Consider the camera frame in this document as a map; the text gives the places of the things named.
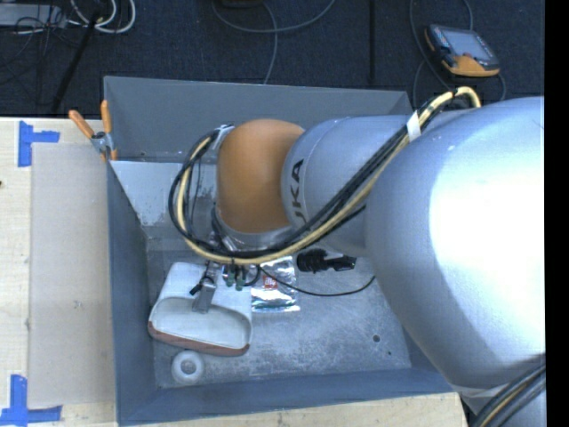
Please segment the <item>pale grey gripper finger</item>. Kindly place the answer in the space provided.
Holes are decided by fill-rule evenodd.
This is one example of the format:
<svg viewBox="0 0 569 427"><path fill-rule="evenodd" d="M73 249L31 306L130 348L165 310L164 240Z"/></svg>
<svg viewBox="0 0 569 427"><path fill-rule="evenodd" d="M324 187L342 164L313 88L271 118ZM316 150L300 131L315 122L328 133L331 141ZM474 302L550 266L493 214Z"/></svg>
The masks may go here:
<svg viewBox="0 0 569 427"><path fill-rule="evenodd" d="M212 305L217 286L208 281L198 283L192 290L193 296L192 310L201 314L206 314Z"/></svg>

